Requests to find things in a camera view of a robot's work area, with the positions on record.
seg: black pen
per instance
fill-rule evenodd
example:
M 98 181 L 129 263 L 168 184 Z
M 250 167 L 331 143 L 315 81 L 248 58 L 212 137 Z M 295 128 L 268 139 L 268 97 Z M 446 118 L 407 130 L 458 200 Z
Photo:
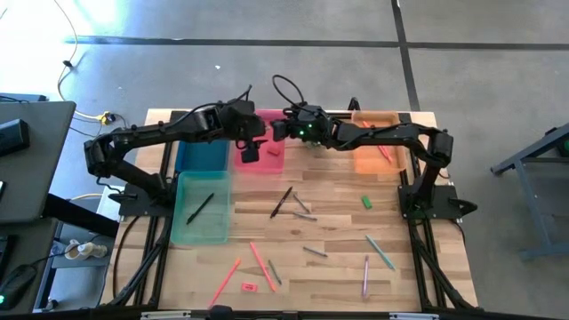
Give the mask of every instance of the black pen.
M 210 194 L 205 201 L 202 203 L 202 205 L 199 206 L 199 208 L 197 208 L 196 213 L 192 214 L 189 216 L 188 221 L 186 221 L 186 225 L 188 225 L 193 219 L 196 218 L 197 214 L 200 213 L 202 211 L 202 209 L 204 209 L 205 205 L 210 202 L 210 200 L 212 200 L 213 195 L 215 195 L 214 193 Z
M 293 187 L 288 188 L 288 190 L 286 190 L 286 193 L 284 194 L 283 198 L 281 199 L 281 201 L 276 205 L 275 210 L 273 210 L 273 212 L 270 214 L 270 218 L 273 219 L 273 217 L 276 216 L 276 214 L 278 213 L 278 209 L 281 208 L 281 205 L 283 205 L 283 202 L 286 200 L 286 198 L 288 197 L 288 195 L 291 194 L 291 191 L 293 191 Z

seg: clear green bin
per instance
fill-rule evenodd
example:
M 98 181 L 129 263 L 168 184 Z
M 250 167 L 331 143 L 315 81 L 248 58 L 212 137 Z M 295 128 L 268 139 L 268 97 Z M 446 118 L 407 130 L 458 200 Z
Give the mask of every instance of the clear green bin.
M 212 200 L 187 225 L 205 199 Z M 228 241 L 231 210 L 231 176 L 227 172 L 182 172 L 170 240 L 174 244 L 224 244 Z

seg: concrete floor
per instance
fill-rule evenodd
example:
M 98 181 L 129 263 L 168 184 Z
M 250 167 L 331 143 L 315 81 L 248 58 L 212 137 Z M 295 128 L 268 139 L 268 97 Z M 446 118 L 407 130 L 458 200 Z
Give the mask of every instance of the concrete floor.
M 60 2 L 81 35 L 397 40 L 389 0 Z M 569 42 L 564 0 L 399 2 L 409 41 Z M 8 5 L 0 20 L 0 43 L 10 59 L 0 60 L 0 91 L 57 99 L 60 62 L 72 50 L 60 43 L 69 34 L 66 21 L 52 2 Z M 569 317 L 569 257 L 518 258 L 519 250 L 538 245 L 521 188 L 513 172 L 500 178 L 489 172 L 491 165 L 567 122 L 569 52 L 411 50 L 410 55 L 421 110 L 436 112 L 439 127 L 455 138 L 451 174 L 460 196 L 479 205 L 464 229 L 480 306 Z M 136 124 L 148 108 L 227 100 L 248 84 L 258 108 L 282 108 L 270 85 L 274 73 L 290 76 L 307 100 L 325 108 L 345 108 L 357 96 L 365 109 L 410 109 L 399 49 L 85 44 L 79 46 L 79 60 L 62 85 L 65 97 L 84 112 L 112 110 Z M 73 126 L 98 130 L 95 124 L 74 121 Z M 69 134 L 54 194 L 100 191 L 84 167 L 84 140 Z M 71 298 L 63 290 L 53 295 Z

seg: orange bin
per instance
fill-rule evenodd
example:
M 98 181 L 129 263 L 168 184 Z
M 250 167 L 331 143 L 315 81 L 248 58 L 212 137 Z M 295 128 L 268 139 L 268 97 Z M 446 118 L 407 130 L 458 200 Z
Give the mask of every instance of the orange bin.
M 365 127 L 364 122 L 378 128 L 399 124 L 399 114 L 387 111 L 354 111 L 352 123 Z M 393 174 L 407 167 L 404 147 L 384 147 L 391 156 L 391 163 L 377 146 L 359 147 L 353 151 L 354 170 L 357 173 Z

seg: green eraser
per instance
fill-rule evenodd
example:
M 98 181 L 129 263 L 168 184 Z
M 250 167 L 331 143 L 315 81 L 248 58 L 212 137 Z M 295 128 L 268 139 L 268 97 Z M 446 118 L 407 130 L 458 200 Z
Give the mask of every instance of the green eraser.
M 365 209 L 372 209 L 372 202 L 370 201 L 370 198 L 368 198 L 367 196 L 362 196 L 362 201 L 364 202 L 364 206 Z

